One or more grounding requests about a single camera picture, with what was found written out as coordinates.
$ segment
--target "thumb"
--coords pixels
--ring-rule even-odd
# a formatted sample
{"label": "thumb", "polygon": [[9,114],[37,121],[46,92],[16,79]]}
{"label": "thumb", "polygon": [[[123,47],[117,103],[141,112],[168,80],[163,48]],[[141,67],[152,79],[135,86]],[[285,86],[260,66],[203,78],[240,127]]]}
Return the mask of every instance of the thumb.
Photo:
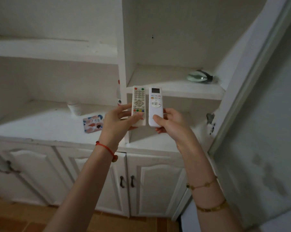
{"label": "thumb", "polygon": [[143,112],[137,112],[133,116],[129,117],[126,121],[128,124],[128,127],[131,127],[133,124],[136,124],[137,121],[139,121],[142,118],[142,116],[143,116]]}
{"label": "thumb", "polygon": [[158,115],[154,115],[153,120],[160,126],[164,126],[164,124],[166,123],[166,120]]}

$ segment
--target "floor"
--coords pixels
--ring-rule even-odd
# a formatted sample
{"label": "floor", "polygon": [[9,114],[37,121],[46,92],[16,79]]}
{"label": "floor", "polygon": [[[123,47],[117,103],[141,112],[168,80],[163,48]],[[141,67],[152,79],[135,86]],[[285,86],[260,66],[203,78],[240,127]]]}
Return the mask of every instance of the floor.
{"label": "floor", "polygon": [[[10,203],[0,199],[1,232],[41,232],[56,207]],[[179,232],[178,223],[166,218],[126,218],[95,212],[87,232]]]}

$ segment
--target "white remote control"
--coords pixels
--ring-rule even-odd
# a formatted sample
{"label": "white remote control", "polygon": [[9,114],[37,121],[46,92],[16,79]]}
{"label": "white remote control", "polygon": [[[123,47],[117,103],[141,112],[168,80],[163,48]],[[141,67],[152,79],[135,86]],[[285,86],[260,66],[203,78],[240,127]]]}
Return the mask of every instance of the white remote control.
{"label": "white remote control", "polygon": [[132,88],[132,115],[136,112],[143,112],[143,116],[134,127],[146,125],[146,91],[142,86]]}
{"label": "white remote control", "polygon": [[162,88],[149,88],[149,125],[151,127],[160,127],[154,120],[153,116],[164,117]]}

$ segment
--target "tv remote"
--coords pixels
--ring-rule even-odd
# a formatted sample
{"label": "tv remote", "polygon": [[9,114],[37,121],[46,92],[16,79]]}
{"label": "tv remote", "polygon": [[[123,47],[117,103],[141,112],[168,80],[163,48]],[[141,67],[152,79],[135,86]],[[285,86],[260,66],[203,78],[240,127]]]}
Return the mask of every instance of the tv remote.
{"label": "tv remote", "polygon": [[143,116],[133,126],[146,125],[146,90],[143,86],[133,86],[132,88],[132,115],[137,112],[143,112]]}
{"label": "tv remote", "polygon": [[149,88],[149,125],[151,127],[159,128],[158,125],[154,120],[153,116],[158,115],[164,118],[164,111],[163,111],[163,95],[162,95],[162,88]]}

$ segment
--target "person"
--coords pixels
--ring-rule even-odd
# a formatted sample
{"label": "person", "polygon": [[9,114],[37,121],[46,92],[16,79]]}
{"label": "person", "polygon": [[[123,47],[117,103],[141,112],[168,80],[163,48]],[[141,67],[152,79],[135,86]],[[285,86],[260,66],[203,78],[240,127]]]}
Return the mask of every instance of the person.
{"label": "person", "polygon": [[[132,104],[121,105],[105,115],[99,143],[113,153],[126,132],[135,129],[132,126],[141,119],[141,112],[131,116],[130,111],[125,111],[131,107]],[[155,122],[161,126],[156,131],[158,134],[167,133],[182,154],[202,232],[243,231],[240,222],[225,202],[212,167],[182,114],[171,108],[164,109],[164,113],[164,118],[153,116]],[[102,145],[96,145],[66,199],[46,226],[45,232],[86,231],[113,160],[109,150]]]}

